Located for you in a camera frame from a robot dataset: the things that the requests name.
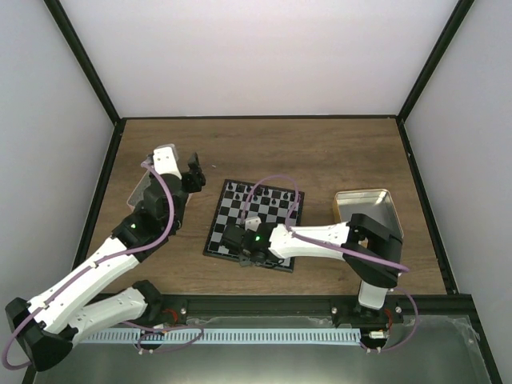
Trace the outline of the black white chess board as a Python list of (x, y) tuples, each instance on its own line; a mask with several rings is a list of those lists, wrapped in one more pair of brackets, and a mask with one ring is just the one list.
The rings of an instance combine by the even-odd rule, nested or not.
[[(228, 190), (230, 182), (234, 184), (234, 190)], [(243, 184), (243, 192), (237, 192), (238, 184)], [(243, 224), (243, 221), (241, 220), (241, 212), (245, 205), (245, 201), (249, 196), (249, 193), (246, 192), (246, 185), (254, 187), (254, 185), (249, 182), (232, 179), (224, 181), (218, 199), (218, 204), (214, 212), (213, 221), (203, 248), (203, 254), (205, 256), (221, 258), (231, 262), (238, 262), (239, 254), (224, 247), (221, 244), (221, 237), (228, 225), (241, 226)], [(235, 199), (236, 194), (240, 194), (242, 196), (241, 201)], [(296, 193), (294, 190), (276, 186), (260, 185), (251, 197), (251, 201), (246, 211), (246, 217), (251, 218), (259, 216), (263, 223), (283, 224), (285, 222), (288, 209), (292, 207), (294, 202), (294, 194), (300, 194), (300, 200), (298, 200), (297, 209), (293, 210), (291, 213), (290, 224), (292, 226), (297, 226), (300, 224), (302, 219), (302, 208), (305, 193), (302, 191)], [(276, 200), (276, 205), (274, 206), (271, 205), (272, 199)], [(288, 201), (287, 208), (281, 208), (279, 206), (281, 200)], [(285, 261), (278, 261), (275, 258), (268, 258), (266, 265), (261, 267), (291, 273), (294, 271), (294, 260), (287, 259)]]

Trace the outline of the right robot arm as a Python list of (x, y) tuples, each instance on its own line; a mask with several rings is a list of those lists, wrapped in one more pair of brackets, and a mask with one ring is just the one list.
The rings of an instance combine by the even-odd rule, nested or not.
[(398, 285), (403, 238), (366, 214), (352, 214), (347, 222), (327, 226), (290, 226), (250, 218), (242, 226), (228, 225), (221, 245), (252, 263), (292, 258), (330, 258), (345, 262), (361, 283), (356, 315), (374, 322), (384, 312), (389, 291)]

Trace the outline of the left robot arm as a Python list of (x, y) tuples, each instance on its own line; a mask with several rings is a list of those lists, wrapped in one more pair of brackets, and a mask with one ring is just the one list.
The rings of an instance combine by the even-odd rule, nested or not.
[(2, 351), (5, 368), (48, 370), (100, 330), (123, 322), (139, 326), (160, 319), (162, 295), (147, 280), (108, 299), (93, 299), (181, 229), (189, 196), (206, 184), (197, 154), (190, 156), (187, 165), (188, 171), (181, 172), (172, 145), (155, 149), (141, 164), (148, 183), (138, 202), (104, 243), (48, 290), (7, 304), (11, 335)]

